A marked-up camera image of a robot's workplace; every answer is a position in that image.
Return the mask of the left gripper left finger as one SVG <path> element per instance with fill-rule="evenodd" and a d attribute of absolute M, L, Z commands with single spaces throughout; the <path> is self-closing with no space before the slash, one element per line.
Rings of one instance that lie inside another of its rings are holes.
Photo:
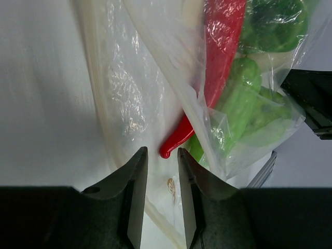
<path fill-rule="evenodd" d="M 139 248 L 148 149 L 101 181 L 1 188 L 1 248 Z"/>

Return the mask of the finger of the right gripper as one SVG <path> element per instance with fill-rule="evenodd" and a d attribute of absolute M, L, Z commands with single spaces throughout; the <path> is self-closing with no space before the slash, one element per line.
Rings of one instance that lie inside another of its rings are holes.
<path fill-rule="evenodd" d="M 331 71 L 292 69 L 281 84 L 305 113 L 305 123 L 322 140 L 331 140 Z"/>

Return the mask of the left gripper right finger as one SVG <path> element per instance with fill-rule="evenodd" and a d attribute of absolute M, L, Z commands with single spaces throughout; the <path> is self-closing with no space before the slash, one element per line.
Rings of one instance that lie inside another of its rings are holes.
<path fill-rule="evenodd" d="M 237 189 L 177 156 L 187 248 L 331 248 L 331 189 Z"/>

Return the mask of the light green fake lime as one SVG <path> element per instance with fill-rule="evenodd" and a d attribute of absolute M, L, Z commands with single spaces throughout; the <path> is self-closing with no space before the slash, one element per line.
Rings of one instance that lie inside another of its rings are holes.
<path fill-rule="evenodd" d="M 262 85 L 258 64 L 248 57 L 233 61 L 224 91 L 210 111 L 213 152 L 224 161 L 244 133 Z"/>

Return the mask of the clear zip top bag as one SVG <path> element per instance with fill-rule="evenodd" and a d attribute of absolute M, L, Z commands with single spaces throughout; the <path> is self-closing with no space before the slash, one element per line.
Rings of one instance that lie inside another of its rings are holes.
<path fill-rule="evenodd" d="M 177 148 L 186 148 L 203 167 L 228 180 L 271 153 L 304 122 L 303 111 L 281 90 L 311 34 L 318 2 L 303 3 L 309 26 L 296 49 L 243 54 L 238 44 L 233 59 L 253 59 L 261 70 L 261 87 L 288 97 L 292 117 L 284 122 L 285 133 L 279 140 L 264 138 L 266 131 L 242 135 L 221 161 L 209 135 L 214 108 L 204 97 L 205 1 L 73 2 L 107 164 L 118 169 L 139 147 L 148 148 L 145 213 L 161 232 L 158 248 L 186 247 Z"/>

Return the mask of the red fake chili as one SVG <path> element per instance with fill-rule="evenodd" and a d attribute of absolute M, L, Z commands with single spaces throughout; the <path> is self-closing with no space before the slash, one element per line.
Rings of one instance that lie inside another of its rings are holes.
<path fill-rule="evenodd" d="M 204 97 L 208 108 L 216 106 L 224 90 L 238 48 L 245 8 L 245 0 L 205 1 L 206 70 Z"/>

